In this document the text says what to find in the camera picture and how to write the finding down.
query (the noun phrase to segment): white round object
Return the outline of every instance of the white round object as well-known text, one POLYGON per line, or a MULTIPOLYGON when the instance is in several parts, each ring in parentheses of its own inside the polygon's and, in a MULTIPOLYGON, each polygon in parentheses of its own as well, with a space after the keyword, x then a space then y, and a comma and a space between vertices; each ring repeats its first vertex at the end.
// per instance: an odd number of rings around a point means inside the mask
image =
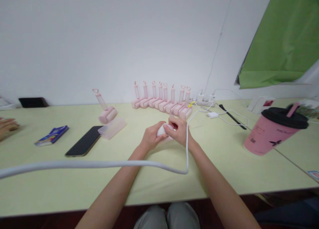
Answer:
POLYGON ((166 132, 165 132, 165 130, 164 130, 164 125, 167 125, 171 130, 174 130, 173 126, 171 126, 171 125, 165 123, 165 124, 163 124, 163 125, 160 127, 160 129, 157 131, 157 137, 160 136, 160 135, 162 135, 162 134, 166 134, 166 132))

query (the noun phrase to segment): black phone screen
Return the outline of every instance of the black phone screen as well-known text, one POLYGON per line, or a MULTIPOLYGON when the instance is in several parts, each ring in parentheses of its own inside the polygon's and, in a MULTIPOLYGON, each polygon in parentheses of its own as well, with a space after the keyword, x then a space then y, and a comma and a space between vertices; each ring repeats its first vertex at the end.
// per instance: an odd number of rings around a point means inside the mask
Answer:
POLYGON ((97 131, 102 126, 94 126, 92 127, 85 135, 80 138, 79 141, 72 148, 65 154, 66 157, 80 157, 85 156, 95 142, 101 136, 100 133, 97 131))

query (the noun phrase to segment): green curtain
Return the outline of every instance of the green curtain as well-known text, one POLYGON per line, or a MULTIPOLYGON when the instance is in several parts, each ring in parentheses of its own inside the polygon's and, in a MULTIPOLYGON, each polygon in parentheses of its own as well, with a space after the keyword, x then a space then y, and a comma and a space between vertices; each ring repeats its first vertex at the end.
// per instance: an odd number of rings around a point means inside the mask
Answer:
POLYGON ((319 0, 270 0, 239 74, 241 89, 300 78, 319 59, 319 0))

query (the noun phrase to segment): forearm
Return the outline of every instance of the forearm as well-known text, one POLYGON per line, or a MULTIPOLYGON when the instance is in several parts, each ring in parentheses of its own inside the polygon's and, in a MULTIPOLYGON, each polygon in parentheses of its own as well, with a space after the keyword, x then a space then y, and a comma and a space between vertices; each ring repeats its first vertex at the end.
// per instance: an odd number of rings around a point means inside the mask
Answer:
MULTIPOLYGON (((129 160, 143 160, 147 151, 138 146, 129 160)), ((122 167, 84 214, 76 229, 112 228, 125 204, 140 167, 122 167)))
POLYGON ((244 202, 199 144, 195 141, 190 142, 189 151, 197 164, 209 197, 224 227, 227 229, 260 228, 244 202))

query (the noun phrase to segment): hand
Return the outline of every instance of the hand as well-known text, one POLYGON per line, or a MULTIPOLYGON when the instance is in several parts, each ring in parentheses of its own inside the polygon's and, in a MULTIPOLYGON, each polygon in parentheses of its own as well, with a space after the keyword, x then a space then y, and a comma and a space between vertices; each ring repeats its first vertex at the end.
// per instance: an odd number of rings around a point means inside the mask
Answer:
MULTIPOLYGON (((177 118, 169 118, 168 124, 173 126, 173 128, 176 130, 171 130, 168 126, 164 126, 165 132, 171 136, 173 139, 175 139, 178 143, 186 147, 186 128, 187 128, 187 122, 184 119, 177 119, 177 118)), ((192 135, 190 134, 189 129, 188 130, 188 141, 194 140, 192 135)))
POLYGON ((4 138, 5 134, 9 131, 17 129, 19 125, 15 119, 2 119, 0 118, 0 141, 4 138))
POLYGON ((157 137, 157 131, 160 129, 160 127, 165 124, 165 121, 160 121, 157 124, 146 128, 143 139, 140 143, 140 146, 143 149, 146 149, 147 152, 151 151, 152 149, 154 149, 157 144, 168 137, 167 134, 162 134, 160 136, 157 137))

